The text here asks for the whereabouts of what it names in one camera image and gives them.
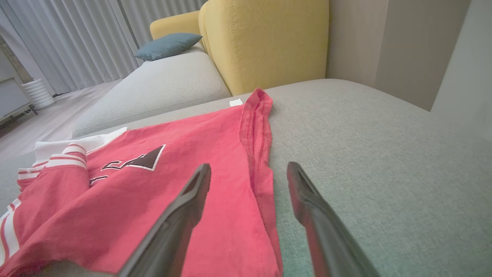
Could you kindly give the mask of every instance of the tree trunk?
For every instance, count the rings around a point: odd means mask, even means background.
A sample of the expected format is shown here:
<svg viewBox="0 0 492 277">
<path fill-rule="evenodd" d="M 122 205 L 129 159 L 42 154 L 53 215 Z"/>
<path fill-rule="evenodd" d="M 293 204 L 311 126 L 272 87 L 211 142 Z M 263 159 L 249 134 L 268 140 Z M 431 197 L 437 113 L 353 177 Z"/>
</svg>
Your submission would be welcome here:
<svg viewBox="0 0 492 277">
<path fill-rule="evenodd" d="M 15 71 L 21 78 L 22 83 L 26 84 L 32 82 L 31 75 L 29 75 L 29 73 L 21 64 L 19 59 L 17 59 L 17 56 L 15 56 L 14 52 L 12 52 L 12 49 L 10 49 L 10 46 L 8 46 L 7 42 L 5 42 L 5 39 L 3 39 L 1 35 L 0 35 L 0 49 L 7 57 L 10 64 L 12 64 L 12 66 L 14 67 Z"/>
</svg>

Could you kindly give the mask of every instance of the floor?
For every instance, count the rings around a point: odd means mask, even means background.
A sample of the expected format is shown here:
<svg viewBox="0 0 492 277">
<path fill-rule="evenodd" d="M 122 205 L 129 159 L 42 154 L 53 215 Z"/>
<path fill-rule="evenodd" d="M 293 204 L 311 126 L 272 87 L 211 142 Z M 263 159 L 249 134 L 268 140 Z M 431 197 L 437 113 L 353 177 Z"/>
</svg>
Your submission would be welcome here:
<svg viewBox="0 0 492 277">
<path fill-rule="evenodd" d="M 70 92 L 56 97 L 56 103 L 30 113 L 17 122 L 3 126 L 0 133 L 0 161 L 29 153 L 37 141 L 72 138 L 72 130 L 81 115 L 109 92 L 120 80 Z"/>
</svg>

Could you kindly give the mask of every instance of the red shirt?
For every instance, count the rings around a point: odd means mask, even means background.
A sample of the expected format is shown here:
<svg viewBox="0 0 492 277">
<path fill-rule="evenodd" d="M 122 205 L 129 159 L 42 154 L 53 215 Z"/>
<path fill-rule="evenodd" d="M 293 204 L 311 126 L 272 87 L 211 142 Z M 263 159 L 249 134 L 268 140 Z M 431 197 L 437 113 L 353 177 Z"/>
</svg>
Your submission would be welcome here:
<svg viewBox="0 0 492 277">
<path fill-rule="evenodd" d="M 22 193 L 0 221 L 0 276 L 63 259 L 118 272 L 202 163 L 212 179 L 182 275 L 281 275 L 271 107 L 258 89 L 241 106 L 37 145 L 38 161 L 19 170 Z"/>
</svg>

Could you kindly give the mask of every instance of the pillow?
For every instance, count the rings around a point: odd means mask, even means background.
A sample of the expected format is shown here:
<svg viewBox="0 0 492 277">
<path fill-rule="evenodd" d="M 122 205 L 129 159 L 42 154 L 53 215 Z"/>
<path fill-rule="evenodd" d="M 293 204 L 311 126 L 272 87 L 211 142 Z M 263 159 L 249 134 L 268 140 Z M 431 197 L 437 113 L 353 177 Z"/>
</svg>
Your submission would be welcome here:
<svg viewBox="0 0 492 277">
<path fill-rule="evenodd" d="M 155 61 L 176 56 L 188 50 L 202 39 L 201 35 L 190 33 L 174 33 L 158 38 L 138 49 L 136 58 L 144 61 Z"/>
</svg>

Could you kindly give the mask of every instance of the red stripe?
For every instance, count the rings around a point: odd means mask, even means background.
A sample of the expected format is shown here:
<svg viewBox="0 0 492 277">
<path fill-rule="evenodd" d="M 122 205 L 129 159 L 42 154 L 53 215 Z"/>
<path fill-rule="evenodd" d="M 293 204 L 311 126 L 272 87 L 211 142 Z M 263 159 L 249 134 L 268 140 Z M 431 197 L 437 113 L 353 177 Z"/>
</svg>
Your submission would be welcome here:
<svg viewBox="0 0 492 277">
<path fill-rule="evenodd" d="M 33 170 L 33 171 L 31 171 L 31 172 L 28 172 L 28 171 L 21 171 L 21 172 L 19 172 L 19 174 L 38 173 L 38 172 L 41 172 L 41 171 L 42 171 L 41 169 L 40 169 L 40 170 Z"/>
<path fill-rule="evenodd" d="M 77 159 L 77 158 L 72 158 L 72 157 L 51 157 L 50 160 L 75 160 L 75 161 L 79 161 L 81 163 L 85 163 L 84 160 L 80 160 L 80 159 Z"/>
<path fill-rule="evenodd" d="M 7 221 L 6 216 L 3 221 L 1 222 L 1 227 L 0 227 L 0 237 L 1 237 L 1 243 L 3 244 L 3 248 L 5 249 L 5 260 L 7 260 L 10 256 L 10 253 L 8 252 L 8 245 L 7 245 L 7 239 L 5 238 L 5 221 Z"/>
<path fill-rule="evenodd" d="M 78 147 L 82 148 L 84 151 L 86 151 L 86 149 L 85 149 L 85 148 L 83 148 L 82 146 L 80 146 L 80 145 L 78 145 L 78 144 L 75 144 L 75 143 L 71 143 L 71 144 L 69 144 L 68 146 L 78 146 Z"/>
<path fill-rule="evenodd" d="M 46 164 L 47 162 L 49 162 L 49 161 L 42 162 L 42 163 L 37 164 L 37 165 L 33 165 L 32 167 L 36 168 L 36 167 L 38 167 L 38 166 L 42 166 L 42 165 Z"/>
</svg>

